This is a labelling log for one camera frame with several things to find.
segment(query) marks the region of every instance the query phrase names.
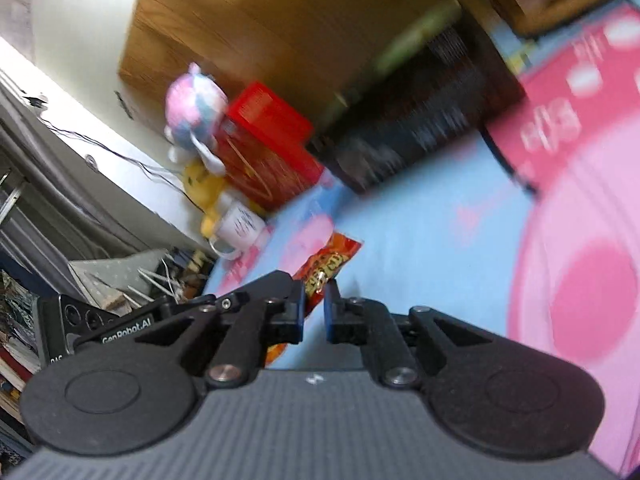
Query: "gray ribbed surface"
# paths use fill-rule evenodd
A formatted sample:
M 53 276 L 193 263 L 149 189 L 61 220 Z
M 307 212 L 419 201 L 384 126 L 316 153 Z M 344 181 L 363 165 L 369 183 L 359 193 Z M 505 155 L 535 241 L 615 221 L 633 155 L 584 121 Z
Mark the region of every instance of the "gray ribbed surface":
M 11 480 L 611 480 L 586 454 L 546 463 L 482 455 L 444 433 L 412 393 L 366 372 L 266 370 L 210 394 L 181 432 L 113 459 L 42 450 Z

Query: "red box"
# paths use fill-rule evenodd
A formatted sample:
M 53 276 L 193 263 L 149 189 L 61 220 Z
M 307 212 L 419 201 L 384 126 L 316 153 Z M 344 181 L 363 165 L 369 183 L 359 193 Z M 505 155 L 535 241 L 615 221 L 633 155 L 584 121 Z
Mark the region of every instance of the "red box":
M 313 126 L 262 83 L 233 101 L 216 133 L 229 183 L 267 211 L 313 186 L 324 167 L 303 143 Z

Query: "wooden panel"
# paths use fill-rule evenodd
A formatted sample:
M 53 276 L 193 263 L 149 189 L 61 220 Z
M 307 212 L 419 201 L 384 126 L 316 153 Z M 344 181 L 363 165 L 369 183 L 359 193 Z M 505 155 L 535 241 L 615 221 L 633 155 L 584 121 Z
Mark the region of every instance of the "wooden panel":
M 158 104 L 191 61 L 230 97 L 261 80 L 314 119 L 334 92 L 439 0 L 139 0 L 121 78 Z M 485 0 L 461 0 L 479 18 Z

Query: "black cable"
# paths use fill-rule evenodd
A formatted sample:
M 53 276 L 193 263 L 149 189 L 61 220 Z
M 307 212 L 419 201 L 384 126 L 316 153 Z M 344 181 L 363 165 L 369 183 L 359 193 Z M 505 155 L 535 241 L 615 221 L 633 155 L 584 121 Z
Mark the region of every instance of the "black cable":
M 126 155 L 123 155 L 121 153 L 116 152 L 115 150 L 112 150 L 109 146 L 104 145 L 99 140 L 92 139 L 91 137 L 88 137 L 86 135 L 80 134 L 78 132 L 74 132 L 72 130 L 63 130 L 62 128 L 58 128 L 57 126 L 52 124 L 50 121 L 47 121 L 45 119 L 41 119 L 41 121 L 45 124 L 45 126 L 47 128 L 49 128 L 55 134 L 58 134 L 58 135 L 64 136 L 64 137 L 80 139 L 80 140 L 82 140 L 84 142 L 92 144 L 93 146 L 97 146 L 98 148 L 101 148 L 101 149 L 105 150 L 106 152 L 109 152 L 112 155 L 115 155 L 118 158 L 121 158 L 122 160 L 125 160 L 125 161 L 129 162 L 130 164 L 133 164 L 133 165 L 139 167 L 140 170 L 142 170 L 143 174 L 149 180 L 151 180 L 152 182 L 156 182 L 156 183 L 160 184 L 157 180 L 154 180 L 153 177 L 160 178 L 165 184 L 167 184 L 168 186 L 173 187 L 175 190 L 177 190 L 178 192 L 182 193 L 182 195 L 184 195 L 189 202 L 191 202 L 197 209 L 199 209 L 200 211 L 202 211 L 204 213 L 204 209 L 202 209 L 198 204 L 196 204 L 191 199 L 191 197 L 189 195 L 187 195 L 187 193 L 183 189 L 181 189 L 180 187 L 176 186 L 173 182 L 168 180 L 167 177 L 165 177 L 164 175 L 156 173 L 156 171 L 164 171 L 165 173 L 171 173 L 171 174 L 175 174 L 175 172 L 173 172 L 171 170 L 168 170 L 167 168 L 160 168 L 160 167 L 157 167 L 157 166 L 148 166 L 144 162 L 142 162 L 140 160 L 137 160 L 136 158 L 132 158 L 130 156 L 126 156 Z

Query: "pink and blue plush toy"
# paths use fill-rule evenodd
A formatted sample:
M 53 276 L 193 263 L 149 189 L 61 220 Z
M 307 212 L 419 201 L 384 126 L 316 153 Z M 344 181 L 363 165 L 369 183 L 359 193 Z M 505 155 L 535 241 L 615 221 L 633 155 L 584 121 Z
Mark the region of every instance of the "pink and blue plush toy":
M 225 93 L 200 67 L 191 63 L 189 72 L 172 83 L 166 94 L 164 135 L 173 144 L 169 158 L 186 163 L 198 154 L 209 171 L 224 174 L 224 165 L 214 156 L 214 134 L 225 114 Z

